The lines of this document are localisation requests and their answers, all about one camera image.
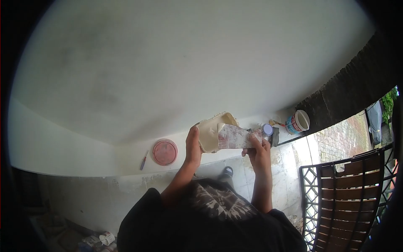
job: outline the pink lid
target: pink lid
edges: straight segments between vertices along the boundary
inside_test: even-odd
[[[170,165],[178,156],[178,148],[176,144],[169,139],[161,139],[154,144],[152,157],[159,165]]]

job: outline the brick pavement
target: brick pavement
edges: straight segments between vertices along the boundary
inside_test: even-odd
[[[318,142],[320,162],[350,158],[372,149],[363,111],[316,132],[314,137]]]

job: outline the hand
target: hand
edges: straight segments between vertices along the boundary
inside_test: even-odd
[[[199,145],[199,128],[193,126],[189,130],[189,134],[186,138],[186,165],[190,165],[192,168],[196,169],[200,166],[202,161],[202,148]]]
[[[256,174],[271,174],[270,143],[262,138],[262,143],[251,134],[250,142],[253,148],[243,149],[242,156],[249,155],[253,170]]]

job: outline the plaster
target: plaster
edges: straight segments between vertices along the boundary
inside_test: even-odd
[[[219,151],[218,149],[218,129],[219,124],[231,124],[239,126],[236,119],[231,113],[223,112],[208,120],[201,121],[197,125],[199,128],[199,143],[200,147],[205,153],[212,153]]]

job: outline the paint can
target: paint can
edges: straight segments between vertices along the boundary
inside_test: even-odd
[[[262,135],[270,136],[273,134],[273,126],[268,123],[260,124],[260,129],[262,130]]]
[[[100,235],[100,240],[103,245],[109,246],[115,240],[115,236],[111,232],[106,231]]]
[[[285,128],[291,135],[309,130],[310,120],[308,114],[303,110],[297,110],[285,123]]]

